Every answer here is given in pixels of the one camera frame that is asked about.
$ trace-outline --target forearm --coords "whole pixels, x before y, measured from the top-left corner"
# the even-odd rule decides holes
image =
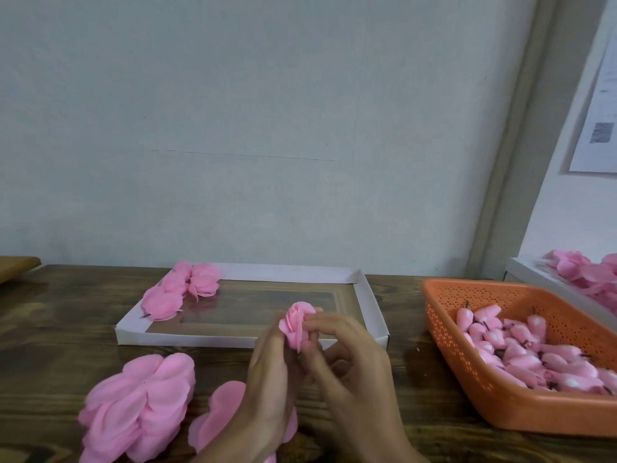
[[[258,425],[234,416],[192,463],[262,463],[268,456],[265,441]]]

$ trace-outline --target hand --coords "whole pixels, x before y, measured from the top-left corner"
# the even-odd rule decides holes
[[[388,353],[356,320],[336,313],[307,316],[302,327],[338,340],[323,352],[316,342],[303,342],[302,353],[334,420],[362,460],[425,462],[405,435]]]
[[[240,407],[195,462],[262,463],[281,444],[307,375],[278,328],[283,316],[257,339]],[[317,338],[309,341],[316,345]]]

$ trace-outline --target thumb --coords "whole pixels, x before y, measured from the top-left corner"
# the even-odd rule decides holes
[[[303,341],[300,348],[306,360],[308,371],[312,373],[319,391],[321,391],[326,401],[337,399],[337,397],[340,397],[347,391],[335,374],[332,373],[328,363],[314,342]]]

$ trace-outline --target person's right hand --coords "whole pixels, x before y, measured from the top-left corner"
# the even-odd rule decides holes
[[[302,327],[338,340],[323,352],[316,342],[305,341],[302,353],[334,420],[359,457],[366,463],[426,461],[405,435],[388,353],[350,317],[307,315]]]

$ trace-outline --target basket rim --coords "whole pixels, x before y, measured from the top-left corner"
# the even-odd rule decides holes
[[[562,298],[560,298],[558,295],[555,295],[552,292],[550,292],[550,291],[548,291],[546,289],[543,289],[541,287],[527,285],[527,284],[524,284],[524,283],[506,283],[506,282],[503,282],[503,281],[493,281],[493,280],[486,280],[486,281],[483,281],[483,280],[460,280],[460,279],[456,279],[456,278],[428,278],[428,279],[426,279],[426,280],[424,280],[422,282],[422,287],[421,287],[422,294],[424,295],[426,301],[428,303],[430,303],[435,308],[435,311],[437,312],[438,316],[442,319],[444,324],[446,324],[446,327],[448,328],[448,330],[450,330],[450,332],[454,335],[454,338],[458,342],[459,348],[463,349],[463,351],[467,355],[467,358],[472,361],[472,363],[473,363],[473,365],[475,367],[480,368],[483,371],[483,373],[485,373],[485,374],[488,372],[489,373],[489,378],[491,379],[491,381],[496,382],[497,385],[500,385],[502,388],[505,388],[509,393],[512,393],[513,395],[515,395],[519,399],[525,399],[525,400],[532,399],[532,400],[537,401],[537,402],[551,402],[551,401],[559,402],[559,401],[563,401],[564,399],[567,399],[567,400],[574,400],[574,401],[579,401],[579,402],[585,402],[585,403],[588,403],[588,404],[592,404],[593,403],[594,405],[609,404],[609,403],[612,404],[612,405],[616,405],[617,404],[617,397],[615,397],[615,396],[586,395],[586,394],[583,394],[583,393],[575,393],[575,392],[559,392],[559,393],[556,393],[554,391],[548,391],[548,390],[543,390],[543,389],[523,388],[521,386],[514,385],[513,383],[507,381],[504,377],[501,377],[501,375],[499,375],[497,372],[492,370],[492,367],[490,367],[488,364],[486,364],[482,360],[482,358],[476,352],[474,347],[463,336],[463,332],[460,331],[460,329],[457,326],[456,322],[454,322],[454,320],[452,320],[452,318],[450,317],[450,315],[448,315],[448,313],[445,311],[443,306],[439,302],[437,302],[437,300],[434,298],[432,292],[430,292],[429,289],[431,287],[433,287],[436,284],[442,284],[443,282],[446,282],[446,283],[454,282],[454,283],[457,283],[457,284],[476,285],[478,287],[486,286],[486,285],[508,285],[508,286],[513,286],[513,287],[524,287],[525,289],[532,289],[532,290],[535,290],[535,291],[542,291],[543,293],[547,293],[548,295],[550,295],[552,297],[555,297],[555,298],[559,299],[560,301],[563,301],[571,309],[576,310],[577,313],[580,313],[581,315],[584,315],[584,316],[590,318],[595,323],[597,323],[598,327],[601,327],[601,329],[605,330],[607,334],[610,334],[612,336],[617,336],[611,330],[609,330],[608,328],[604,327],[603,325],[601,325],[600,323],[598,323],[597,321],[595,321],[594,319],[589,317],[584,312],[579,311],[573,305],[571,305],[567,301],[565,301]]]

